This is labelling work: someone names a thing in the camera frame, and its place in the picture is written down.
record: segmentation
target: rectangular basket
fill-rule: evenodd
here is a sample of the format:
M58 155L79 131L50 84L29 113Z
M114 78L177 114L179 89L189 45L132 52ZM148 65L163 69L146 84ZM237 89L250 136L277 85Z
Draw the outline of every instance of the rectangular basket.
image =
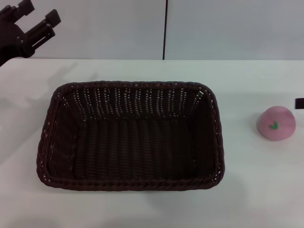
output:
M219 110L199 83L70 83L53 94L37 173L68 190L195 190L224 175Z

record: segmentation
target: white wall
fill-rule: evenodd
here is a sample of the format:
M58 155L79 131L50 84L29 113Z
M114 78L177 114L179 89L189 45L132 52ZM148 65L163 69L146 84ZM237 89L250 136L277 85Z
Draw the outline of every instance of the white wall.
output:
M170 0L166 59L304 59L303 0Z
M21 0L1 0L1 9ZM164 0L32 0L36 8L18 24L27 31L52 9L62 22L34 57L161 59Z

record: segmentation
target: white table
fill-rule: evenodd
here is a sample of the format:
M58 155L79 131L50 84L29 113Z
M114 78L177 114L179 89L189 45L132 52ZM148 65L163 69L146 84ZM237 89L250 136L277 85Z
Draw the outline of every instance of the white table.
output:
M95 80L194 81L215 93L226 173L210 190L74 192L42 184L36 154L53 91ZM14 59L0 68L1 228L303 228L303 61ZM298 126L262 138L258 115L274 105Z

